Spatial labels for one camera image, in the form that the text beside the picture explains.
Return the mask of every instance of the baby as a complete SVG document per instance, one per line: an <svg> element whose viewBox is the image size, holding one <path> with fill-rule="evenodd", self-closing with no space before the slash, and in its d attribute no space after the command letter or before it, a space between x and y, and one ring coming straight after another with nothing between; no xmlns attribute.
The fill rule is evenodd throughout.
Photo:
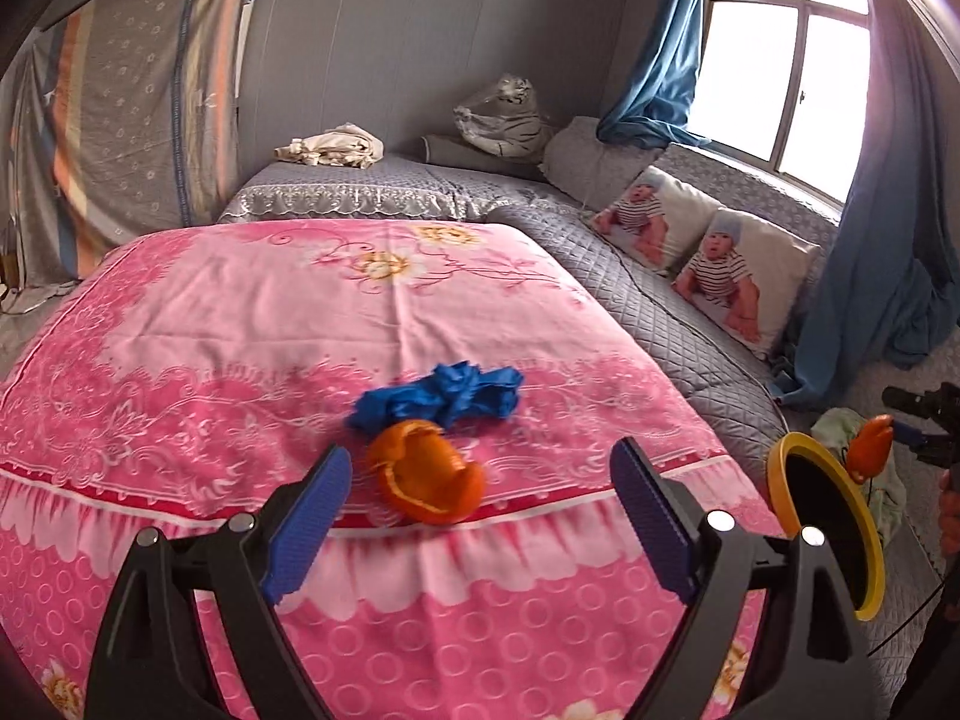
<svg viewBox="0 0 960 720"><path fill-rule="evenodd" d="M686 300L702 293L714 305L730 308L724 324L751 343L760 341L757 310L760 290L747 261L734 248L740 243L740 220L719 215L710 225L697 253L680 271L673 288Z"/></svg>
<svg viewBox="0 0 960 720"><path fill-rule="evenodd" d="M664 241L669 229L664 206L656 192L664 186L662 176L645 172L610 208L597 214L597 230L609 235L613 225L636 235L634 247L654 265L664 261Z"/></svg>

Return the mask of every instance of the person's hand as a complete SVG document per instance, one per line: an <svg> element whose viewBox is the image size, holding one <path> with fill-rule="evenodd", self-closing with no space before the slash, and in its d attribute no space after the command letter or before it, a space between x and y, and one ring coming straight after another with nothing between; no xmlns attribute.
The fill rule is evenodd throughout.
<svg viewBox="0 0 960 720"><path fill-rule="evenodd" d="M944 557L960 553L960 493L950 489L950 472L940 479L940 551Z"/></svg>

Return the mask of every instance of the blue curtain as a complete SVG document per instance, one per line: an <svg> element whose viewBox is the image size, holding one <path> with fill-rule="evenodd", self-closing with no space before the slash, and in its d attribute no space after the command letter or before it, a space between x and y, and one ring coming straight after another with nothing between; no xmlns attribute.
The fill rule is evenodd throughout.
<svg viewBox="0 0 960 720"><path fill-rule="evenodd" d="M686 131L700 69L703 21L704 0L659 2L627 91L597 127L601 141L641 148L708 142Z"/></svg>
<svg viewBox="0 0 960 720"><path fill-rule="evenodd" d="M776 380L786 405L832 404L866 362L917 365L960 319L960 264L944 213L943 143L923 27L906 0L870 6L860 163L793 375Z"/></svg>

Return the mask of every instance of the gray wall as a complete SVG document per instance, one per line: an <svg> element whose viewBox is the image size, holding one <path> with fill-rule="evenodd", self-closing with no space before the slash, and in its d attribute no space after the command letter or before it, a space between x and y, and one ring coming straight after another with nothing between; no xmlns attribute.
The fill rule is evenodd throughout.
<svg viewBox="0 0 960 720"><path fill-rule="evenodd" d="M53 20L83 0L56 0ZM243 173L351 121L409 151L504 73L558 124L616 99L656 0L258 0L241 89Z"/></svg>

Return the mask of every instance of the blue glove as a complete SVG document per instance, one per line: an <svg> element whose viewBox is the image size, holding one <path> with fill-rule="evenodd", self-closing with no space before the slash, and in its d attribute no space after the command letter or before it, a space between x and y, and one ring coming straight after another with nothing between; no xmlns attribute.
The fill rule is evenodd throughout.
<svg viewBox="0 0 960 720"><path fill-rule="evenodd" d="M517 408L523 375L512 367L481 373L478 365L437 365L412 384L364 392L347 418L350 427L375 437L405 419L428 419L448 430L464 416L503 419Z"/></svg>

